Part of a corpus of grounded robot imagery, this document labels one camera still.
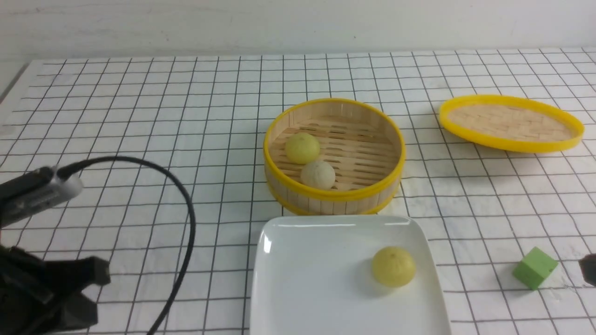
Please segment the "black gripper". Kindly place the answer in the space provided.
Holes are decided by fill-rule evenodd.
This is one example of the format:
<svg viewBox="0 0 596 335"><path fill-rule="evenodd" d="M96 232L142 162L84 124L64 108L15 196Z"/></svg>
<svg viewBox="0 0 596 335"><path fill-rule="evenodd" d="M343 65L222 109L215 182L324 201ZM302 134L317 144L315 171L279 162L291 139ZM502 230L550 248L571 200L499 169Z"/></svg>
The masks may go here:
<svg viewBox="0 0 596 335"><path fill-rule="evenodd" d="M85 288L111 282L110 264L91 256L45 261L21 248L1 248L0 332L47 335L94 326L95 301Z"/></svg>

